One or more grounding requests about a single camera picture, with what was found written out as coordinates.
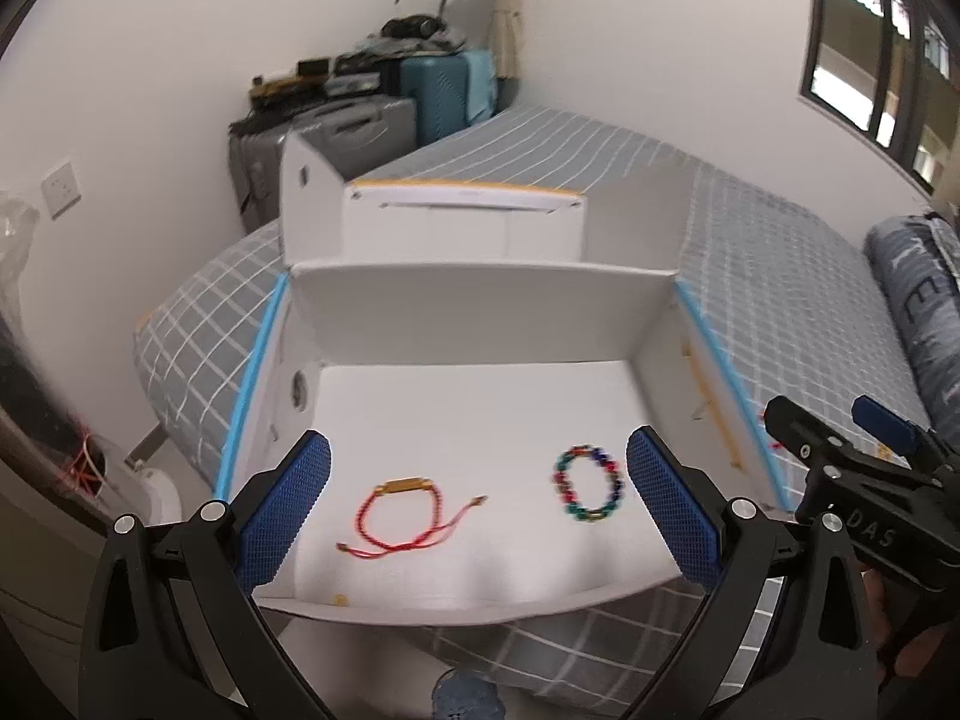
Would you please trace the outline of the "person right hand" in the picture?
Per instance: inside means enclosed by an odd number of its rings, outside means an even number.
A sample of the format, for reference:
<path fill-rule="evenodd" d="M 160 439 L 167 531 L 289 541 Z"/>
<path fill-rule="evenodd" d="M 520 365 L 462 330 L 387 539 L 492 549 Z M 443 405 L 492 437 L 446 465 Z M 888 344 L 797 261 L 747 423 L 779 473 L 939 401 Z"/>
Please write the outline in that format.
<path fill-rule="evenodd" d="M 893 702 L 908 692 L 919 704 L 931 692 L 958 699 L 958 600 L 919 596 L 875 569 L 862 567 L 877 647 L 878 695 Z"/>

